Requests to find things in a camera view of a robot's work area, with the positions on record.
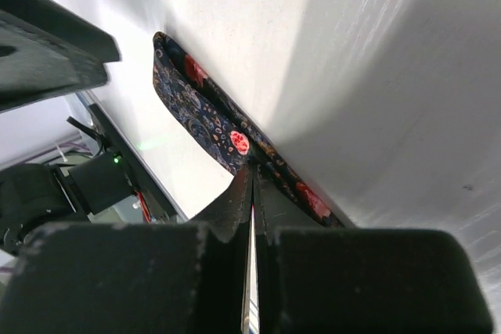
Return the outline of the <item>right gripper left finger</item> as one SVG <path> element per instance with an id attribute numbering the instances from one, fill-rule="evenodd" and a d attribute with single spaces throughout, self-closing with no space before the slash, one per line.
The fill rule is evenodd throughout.
<path id="1" fill-rule="evenodd" d="M 253 170 L 183 224 L 52 223 L 22 250 L 4 333 L 246 333 Z"/>

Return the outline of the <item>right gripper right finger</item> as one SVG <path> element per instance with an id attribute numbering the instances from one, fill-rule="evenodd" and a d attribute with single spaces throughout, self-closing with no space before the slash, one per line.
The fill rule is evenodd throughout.
<path id="1" fill-rule="evenodd" d="M 490 333 L 470 259 L 449 233 L 325 228 L 254 171 L 263 333 Z"/>

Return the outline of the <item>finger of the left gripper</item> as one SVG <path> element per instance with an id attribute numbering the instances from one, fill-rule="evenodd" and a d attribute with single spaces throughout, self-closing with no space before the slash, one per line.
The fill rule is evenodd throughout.
<path id="1" fill-rule="evenodd" d="M 105 85 L 114 38 L 53 0 L 1 0 L 1 110 Z"/>

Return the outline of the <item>navy floral tie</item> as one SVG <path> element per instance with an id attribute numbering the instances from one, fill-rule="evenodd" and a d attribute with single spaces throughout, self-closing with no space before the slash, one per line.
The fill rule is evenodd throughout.
<path id="1" fill-rule="evenodd" d="M 169 113 L 230 174 L 258 163 L 281 193 L 323 226 L 340 228 L 332 210 L 279 155 L 264 133 L 173 38 L 153 36 L 153 87 Z"/>

